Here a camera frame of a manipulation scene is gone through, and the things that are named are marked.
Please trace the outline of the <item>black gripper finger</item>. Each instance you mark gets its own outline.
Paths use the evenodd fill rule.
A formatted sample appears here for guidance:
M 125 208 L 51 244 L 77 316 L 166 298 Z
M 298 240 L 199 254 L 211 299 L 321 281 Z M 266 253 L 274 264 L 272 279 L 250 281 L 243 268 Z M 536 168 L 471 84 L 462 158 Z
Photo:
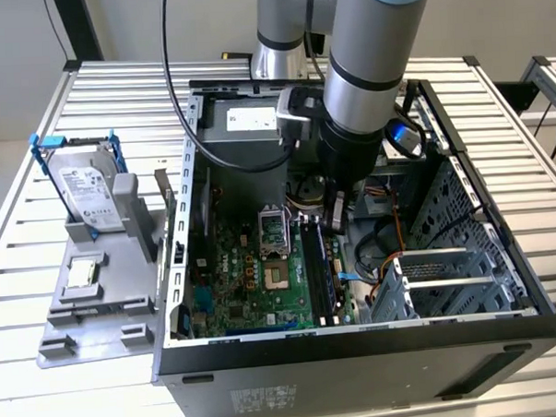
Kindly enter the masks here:
M 325 182 L 326 228 L 335 234 L 344 234 L 347 226 L 349 190 L 330 178 Z

